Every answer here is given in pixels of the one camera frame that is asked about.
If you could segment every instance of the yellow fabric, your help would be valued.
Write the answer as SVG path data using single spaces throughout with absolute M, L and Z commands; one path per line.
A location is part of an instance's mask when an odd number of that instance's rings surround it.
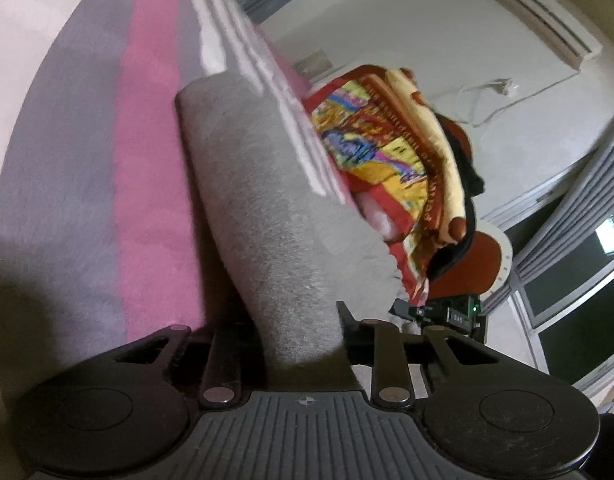
M 453 158 L 452 148 L 449 146 L 447 137 L 434 112 L 412 99 L 411 94 L 418 92 L 416 85 L 400 70 L 388 70 L 385 76 L 387 84 L 405 105 L 411 120 L 418 126 L 420 133 L 425 136 L 441 158 L 445 189 L 443 218 L 438 238 L 444 243 L 455 244 L 458 240 L 453 240 L 450 237 L 449 222 L 456 217 L 465 218 L 465 193 L 455 158 Z
M 340 170 L 383 186 L 415 223 L 427 202 L 425 166 L 376 99 L 358 81 L 348 81 L 314 109 L 311 122 Z M 328 134 L 333 132 L 332 140 Z M 358 151 L 350 155 L 341 151 L 342 145 Z

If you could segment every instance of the black cloth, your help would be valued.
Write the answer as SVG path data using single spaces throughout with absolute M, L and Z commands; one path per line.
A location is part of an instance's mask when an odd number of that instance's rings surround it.
M 432 256 L 427 267 L 427 278 L 430 282 L 439 279 L 444 273 L 457 264 L 474 242 L 476 235 L 476 212 L 474 210 L 474 202 L 472 197 L 478 196 L 485 191 L 485 183 L 483 179 L 476 173 L 467 154 L 463 152 L 463 148 L 458 139 L 456 139 L 446 128 L 443 128 L 445 136 L 449 141 L 449 146 L 452 148 L 453 158 L 456 160 L 458 174 L 463 185 L 465 193 L 465 218 L 467 223 L 467 234 L 457 244 L 447 245 L 436 251 Z
M 614 415 L 612 413 L 603 413 L 600 416 L 600 434 L 583 470 L 595 480 L 614 480 Z

